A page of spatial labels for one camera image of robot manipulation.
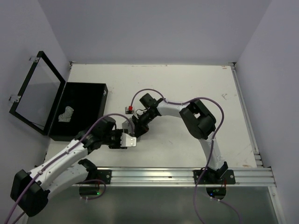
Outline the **grey and cream sock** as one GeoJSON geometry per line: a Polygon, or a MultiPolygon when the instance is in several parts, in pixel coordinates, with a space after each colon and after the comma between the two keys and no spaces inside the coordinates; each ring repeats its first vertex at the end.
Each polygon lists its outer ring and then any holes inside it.
{"type": "Polygon", "coordinates": [[[135,124],[133,118],[129,118],[122,123],[122,129],[127,129],[130,136],[135,137],[135,124]]]}

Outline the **grey striped underwear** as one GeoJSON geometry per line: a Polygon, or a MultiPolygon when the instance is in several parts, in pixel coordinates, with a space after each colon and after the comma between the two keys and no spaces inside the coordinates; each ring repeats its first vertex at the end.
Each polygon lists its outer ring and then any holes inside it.
{"type": "Polygon", "coordinates": [[[58,116],[59,122],[69,123],[73,115],[74,109],[70,106],[66,106],[65,111],[58,116]]]}

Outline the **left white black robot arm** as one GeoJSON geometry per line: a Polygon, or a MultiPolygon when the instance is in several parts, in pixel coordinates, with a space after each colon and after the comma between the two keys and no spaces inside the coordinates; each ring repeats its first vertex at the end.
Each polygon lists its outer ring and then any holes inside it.
{"type": "Polygon", "coordinates": [[[115,129],[114,114],[100,117],[87,129],[79,132],[58,154],[42,165],[30,170],[20,170],[14,175],[10,197],[14,205],[7,216],[8,223],[16,207],[22,215],[33,217],[40,213],[49,200],[69,186],[80,183],[101,183],[96,166],[86,159],[102,145],[127,148],[136,146],[135,125],[125,118],[127,128],[115,129]]]}

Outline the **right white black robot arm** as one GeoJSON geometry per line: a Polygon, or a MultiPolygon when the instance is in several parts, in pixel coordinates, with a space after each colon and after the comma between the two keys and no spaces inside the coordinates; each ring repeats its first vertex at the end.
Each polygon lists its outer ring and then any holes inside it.
{"type": "Polygon", "coordinates": [[[206,182],[219,183],[224,179],[228,170],[227,162],[223,158],[216,140],[216,134],[224,121],[224,111],[220,109],[221,121],[216,126],[216,118],[204,105],[203,99],[220,106],[208,98],[196,98],[185,103],[175,103],[163,98],[156,100],[147,93],[140,99],[144,111],[140,115],[134,114],[131,120],[135,127],[135,137],[139,138],[149,131],[149,123],[158,116],[182,119],[191,136],[201,144],[206,156],[206,168],[198,172],[199,178],[206,182]]]}

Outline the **black open storage case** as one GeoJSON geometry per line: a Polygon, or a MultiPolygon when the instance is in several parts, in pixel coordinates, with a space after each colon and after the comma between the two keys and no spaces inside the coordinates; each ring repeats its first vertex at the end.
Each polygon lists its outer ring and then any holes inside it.
{"type": "Polygon", "coordinates": [[[106,84],[65,81],[44,51],[32,61],[10,114],[55,141],[71,141],[103,116],[106,84]],[[74,109],[71,121],[59,122],[66,106],[74,109]]]}

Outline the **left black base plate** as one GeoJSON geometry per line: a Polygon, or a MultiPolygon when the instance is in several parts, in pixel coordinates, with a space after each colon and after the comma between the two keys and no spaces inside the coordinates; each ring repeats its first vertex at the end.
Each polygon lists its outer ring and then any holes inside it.
{"type": "Polygon", "coordinates": [[[96,169],[90,171],[87,178],[80,182],[84,184],[110,184],[112,179],[112,170],[110,169],[96,169]]]}

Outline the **aluminium right side rail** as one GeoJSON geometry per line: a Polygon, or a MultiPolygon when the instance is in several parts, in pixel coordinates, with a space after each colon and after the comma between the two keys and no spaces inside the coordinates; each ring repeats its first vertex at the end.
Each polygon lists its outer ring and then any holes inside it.
{"type": "Polygon", "coordinates": [[[235,82],[235,85],[236,85],[238,97],[239,97],[242,112],[243,112],[243,115],[244,115],[245,124],[246,124],[247,131],[248,131],[248,134],[249,134],[250,143],[251,143],[251,146],[253,148],[253,155],[255,157],[256,166],[258,168],[264,168],[262,157],[261,157],[261,154],[259,152],[259,149],[258,149],[258,146],[257,146],[257,143],[256,143],[256,139],[255,139],[254,132],[253,132],[253,129],[252,129],[252,125],[251,125],[251,122],[250,122],[250,119],[249,119],[249,114],[248,114],[248,111],[247,111],[247,107],[246,107],[244,97],[243,97],[243,94],[242,94],[242,90],[241,90],[239,80],[238,80],[238,77],[237,77],[236,63],[231,63],[230,67],[231,67],[231,70],[232,70],[234,82],[235,82]]]}

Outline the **aluminium rail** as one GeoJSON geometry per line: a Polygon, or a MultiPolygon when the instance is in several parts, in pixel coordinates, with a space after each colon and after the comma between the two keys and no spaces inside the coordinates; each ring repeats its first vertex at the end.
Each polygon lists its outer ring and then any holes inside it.
{"type": "Polygon", "coordinates": [[[248,134],[249,134],[250,143],[251,143],[251,146],[253,148],[253,155],[255,157],[256,166],[258,168],[264,168],[262,157],[261,157],[261,154],[259,152],[259,149],[258,149],[258,146],[257,146],[257,143],[256,143],[256,139],[255,139],[254,132],[253,132],[253,129],[252,129],[252,125],[251,125],[251,122],[250,122],[250,119],[249,119],[249,114],[248,114],[248,111],[247,111],[247,107],[246,107],[244,97],[243,97],[243,94],[242,94],[242,90],[241,90],[239,80],[238,80],[238,77],[237,77],[236,63],[231,63],[230,67],[231,67],[231,70],[232,70],[234,82],[235,82],[235,85],[236,85],[238,97],[239,97],[242,112],[243,112],[243,115],[244,115],[245,124],[246,124],[247,131],[248,131],[248,134]]]}
{"type": "MultiPolygon", "coordinates": [[[[194,187],[199,168],[98,168],[112,170],[109,186],[114,187],[194,187]]],[[[200,187],[273,187],[271,168],[233,168],[218,180],[201,178],[200,187]]]]}

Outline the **aluminium front rail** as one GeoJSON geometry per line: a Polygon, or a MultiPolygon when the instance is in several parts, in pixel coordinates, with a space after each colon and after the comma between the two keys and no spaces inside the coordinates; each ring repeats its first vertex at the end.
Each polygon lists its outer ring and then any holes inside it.
{"type": "MultiPolygon", "coordinates": [[[[112,170],[109,186],[114,187],[194,187],[199,168],[98,168],[112,170]]],[[[233,168],[218,180],[201,178],[200,187],[273,187],[271,168],[233,168]]]]}

